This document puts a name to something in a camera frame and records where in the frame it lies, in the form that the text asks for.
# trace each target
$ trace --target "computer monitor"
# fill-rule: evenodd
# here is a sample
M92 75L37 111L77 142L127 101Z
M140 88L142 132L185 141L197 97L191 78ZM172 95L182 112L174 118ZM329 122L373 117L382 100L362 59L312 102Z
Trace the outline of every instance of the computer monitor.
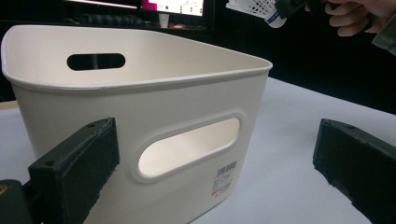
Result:
M122 8L137 9L137 6L133 4L133 1L126 1L126 0L64 0L64 1L104 6L104 7L122 7Z
M142 0L141 9L164 14L204 15L204 0Z

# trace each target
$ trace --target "oval handle cutout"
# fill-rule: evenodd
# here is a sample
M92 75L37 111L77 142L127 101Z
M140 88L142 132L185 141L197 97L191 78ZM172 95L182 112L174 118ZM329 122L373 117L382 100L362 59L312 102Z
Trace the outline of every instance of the oval handle cutout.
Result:
M151 144L138 167L148 178L159 177L217 150L225 150L239 133L239 119L226 119Z
M67 65L75 71L121 68L125 57L119 53L73 54L67 58Z

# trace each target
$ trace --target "white table surface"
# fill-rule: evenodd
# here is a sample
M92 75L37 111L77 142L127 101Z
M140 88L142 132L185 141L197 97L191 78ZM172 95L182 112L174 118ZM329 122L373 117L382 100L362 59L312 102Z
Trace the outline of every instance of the white table surface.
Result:
M396 116L268 78L235 192L193 223L370 223L314 169L322 118L396 146ZM0 179L26 182L34 160L20 110L0 110Z

